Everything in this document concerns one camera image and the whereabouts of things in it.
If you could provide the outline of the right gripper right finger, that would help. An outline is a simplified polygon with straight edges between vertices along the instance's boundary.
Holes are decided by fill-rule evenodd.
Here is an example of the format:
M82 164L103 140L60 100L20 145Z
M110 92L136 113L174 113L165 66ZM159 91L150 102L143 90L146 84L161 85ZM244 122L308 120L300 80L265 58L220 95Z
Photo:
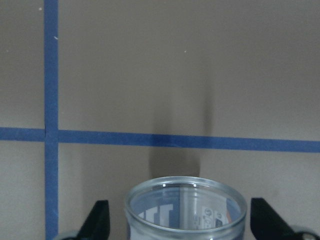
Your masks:
M294 231L261 197L250 201L250 230L257 240L318 240L310 231Z

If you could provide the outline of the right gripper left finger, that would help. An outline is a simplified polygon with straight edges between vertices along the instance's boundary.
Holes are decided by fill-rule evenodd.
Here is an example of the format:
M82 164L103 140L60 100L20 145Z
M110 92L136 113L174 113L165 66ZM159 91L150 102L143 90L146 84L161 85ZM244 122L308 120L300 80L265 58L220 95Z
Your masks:
M76 233L61 233L57 240L108 240L110 236L110 207L108 200L98 200Z

